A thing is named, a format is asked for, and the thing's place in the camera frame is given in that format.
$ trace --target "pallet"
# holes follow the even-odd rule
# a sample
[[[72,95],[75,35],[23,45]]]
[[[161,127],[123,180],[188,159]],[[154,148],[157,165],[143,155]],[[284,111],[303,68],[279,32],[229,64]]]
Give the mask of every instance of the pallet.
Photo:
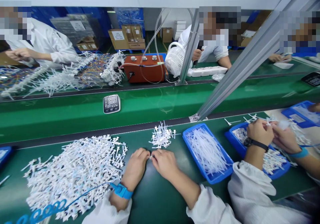
[[[141,51],[142,53],[144,53],[145,49],[123,49],[123,50],[116,50],[116,52],[118,51],[129,51],[130,54],[133,54],[133,51]]]

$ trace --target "blue anti-static wrist strap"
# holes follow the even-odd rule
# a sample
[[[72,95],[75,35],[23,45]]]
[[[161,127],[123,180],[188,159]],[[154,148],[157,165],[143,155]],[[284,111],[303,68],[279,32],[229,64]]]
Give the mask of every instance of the blue anti-static wrist strap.
[[[307,155],[309,155],[309,152],[307,149],[305,149],[304,147],[300,147],[302,149],[301,152],[296,153],[296,154],[288,154],[290,157],[293,158],[303,158],[306,157]]]
[[[128,191],[127,188],[120,183],[118,185],[111,183],[110,186],[114,188],[114,193],[121,198],[129,200],[133,194],[133,192]]]

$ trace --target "white power strip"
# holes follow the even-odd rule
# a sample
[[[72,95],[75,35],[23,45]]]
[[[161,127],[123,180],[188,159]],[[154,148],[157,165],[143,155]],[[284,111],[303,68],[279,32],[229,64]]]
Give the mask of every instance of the white power strip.
[[[227,72],[227,68],[221,66],[215,67],[201,67],[201,68],[190,68],[188,70],[188,77],[199,77],[199,76],[210,76],[214,74],[225,74]]]

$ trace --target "green workbench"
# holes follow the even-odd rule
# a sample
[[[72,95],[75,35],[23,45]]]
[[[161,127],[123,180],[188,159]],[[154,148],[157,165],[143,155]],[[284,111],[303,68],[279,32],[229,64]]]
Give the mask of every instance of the green workbench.
[[[242,115],[227,117],[227,120],[230,122],[243,120],[243,116],[247,117],[247,119],[250,118],[248,115]],[[258,113],[257,116],[265,118],[267,115],[261,112]],[[230,128],[226,121],[221,118],[208,120],[205,121],[205,123],[233,161],[240,161],[240,156],[224,136],[224,133]],[[177,130],[177,133],[182,133],[187,128],[196,124],[198,123],[181,124],[171,127],[171,129],[174,128]],[[144,147],[150,151],[153,150],[151,148],[152,144],[148,143],[148,141],[151,140],[152,131],[152,129],[148,129],[114,135],[119,136],[119,140],[126,142],[128,145],[128,153],[125,159],[126,163],[131,153],[140,147]],[[0,180],[7,175],[11,175],[3,186],[0,187],[1,221],[16,221],[20,216],[27,213],[30,214],[26,204],[26,198],[29,196],[30,190],[27,188],[26,179],[22,178],[24,172],[20,172],[20,170],[32,159],[41,157],[42,160],[46,160],[50,155],[59,155],[62,152],[61,146],[65,144],[67,143],[15,151],[7,165],[0,172]],[[196,183],[202,183],[205,186],[212,187],[214,193],[224,202],[231,203],[227,191],[227,184],[230,177],[218,184],[209,185],[200,174],[196,163],[182,139],[182,135],[176,135],[176,139],[172,139],[172,143],[167,149],[175,153],[178,166],[192,180]],[[300,167],[291,167],[284,176],[274,180],[272,184],[277,190],[276,196],[271,197],[273,201],[316,186]],[[85,215],[81,215],[74,222],[70,219],[67,223],[81,223],[84,217]],[[50,223],[62,223],[62,221],[55,221],[54,218],[52,218]],[[129,223],[192,223],[191,219],[186,215],[185,201],[175,188],[160,176],[150,160],[147,161],[145,174],[133,195],[133,205]]]

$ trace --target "white paper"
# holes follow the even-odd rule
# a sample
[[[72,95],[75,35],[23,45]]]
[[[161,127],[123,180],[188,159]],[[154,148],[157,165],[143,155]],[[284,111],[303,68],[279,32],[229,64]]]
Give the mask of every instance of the white paper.
[[[122,31],[112,31],[112,35],[115,41],[124,40]]]
[[[241,36],[243,36],[243,37],[253,37],[254,34],[256,34],[255,31],[246,30]]]
[[[290,118],[292,118],[293,120],[295,120],[298,123],[301,122],[305,122],[306,120],[301,118],[300,116],[298,116],[297,114],[292,114],[291,116],[289,116]]]
[[[85,31],[83,24],[81,21],[70,21],[75,31]]]

